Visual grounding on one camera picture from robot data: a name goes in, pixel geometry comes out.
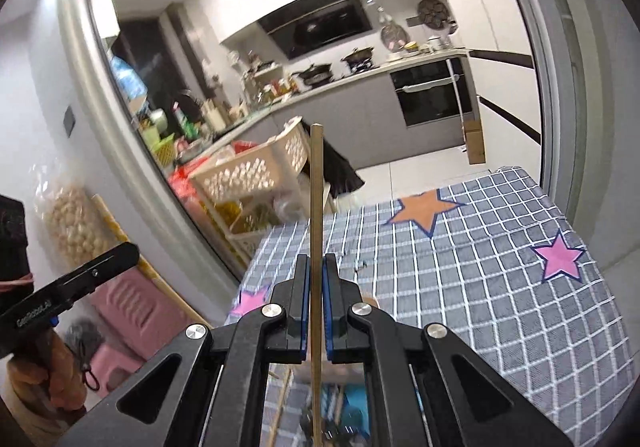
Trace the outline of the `person's left hand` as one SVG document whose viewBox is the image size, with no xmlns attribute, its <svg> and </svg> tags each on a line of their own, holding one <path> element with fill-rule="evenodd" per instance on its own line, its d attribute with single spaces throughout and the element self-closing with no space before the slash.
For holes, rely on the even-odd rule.
<svg viewBox="0 0 640 447">
<path fill-rule="evenodd" d="M 51 330 L 48 360 L 41 366 L 24 358 L 8 363 L 9 381 L 26 407 L 40 415 L 49 409 L 80 410 L 85 406 L 87 388 L 76 360 L 58 334 Z"/>
</svg>

